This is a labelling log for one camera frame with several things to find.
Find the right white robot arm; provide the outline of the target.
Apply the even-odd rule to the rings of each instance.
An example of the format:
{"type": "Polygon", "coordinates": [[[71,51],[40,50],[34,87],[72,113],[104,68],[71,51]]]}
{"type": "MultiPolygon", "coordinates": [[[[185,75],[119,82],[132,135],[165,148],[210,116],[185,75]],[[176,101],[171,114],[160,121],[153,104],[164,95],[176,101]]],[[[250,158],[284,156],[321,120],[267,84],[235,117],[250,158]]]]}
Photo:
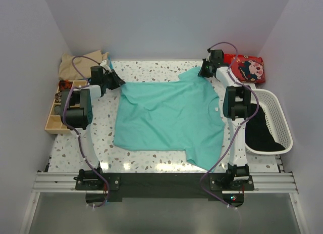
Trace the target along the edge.
{"type": "Polygon", "coordinates": [[[236,190],[249,179],[249,166],[246,158],[245,125],[251,116],[252,89],[241,83],[230,66],[224,63],[222,50],[207,50],[209,55],[202,60],[198,76],[215,77],[225,87],[222,113],[228,120],[230,143],[226,152],[229,155],[227,170],[218,182],[231,190],[236,190]]]}

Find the mint green t shirt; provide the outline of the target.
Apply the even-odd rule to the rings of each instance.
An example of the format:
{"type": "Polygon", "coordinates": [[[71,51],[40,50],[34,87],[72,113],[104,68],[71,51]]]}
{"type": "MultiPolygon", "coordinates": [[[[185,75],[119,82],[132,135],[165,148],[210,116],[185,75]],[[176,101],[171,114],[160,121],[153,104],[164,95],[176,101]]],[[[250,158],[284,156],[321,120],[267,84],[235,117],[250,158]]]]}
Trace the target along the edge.
{"type": "Polygon", "coordinates": [[[186,161],[211,169],[221,156],[225,124],[211,83],[190,69],[171,82],[121,87],[114,144],[130,151],[183,151],[186,161]]]}

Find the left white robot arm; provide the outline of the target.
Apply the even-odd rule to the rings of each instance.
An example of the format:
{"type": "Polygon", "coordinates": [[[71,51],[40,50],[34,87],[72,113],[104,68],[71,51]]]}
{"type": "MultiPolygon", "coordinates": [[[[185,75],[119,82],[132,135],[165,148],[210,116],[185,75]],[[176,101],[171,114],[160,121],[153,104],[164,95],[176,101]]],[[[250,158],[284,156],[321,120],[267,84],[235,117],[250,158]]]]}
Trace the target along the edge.
{"type": "Polygon", "coordinates": [[[90,71],[90,81],[86,85],[72,86],[61,92],[60,117],[63,125],[76,138],[81,158],[81,172],[93,172],[87,177],[87,184],[92,189],[98,190],[104,185],[104,176],[91,136],[92,101],[102,97],[108,89],[114,90],[124,85],[125,81],[108,65],[93,66],[90,71]]]}

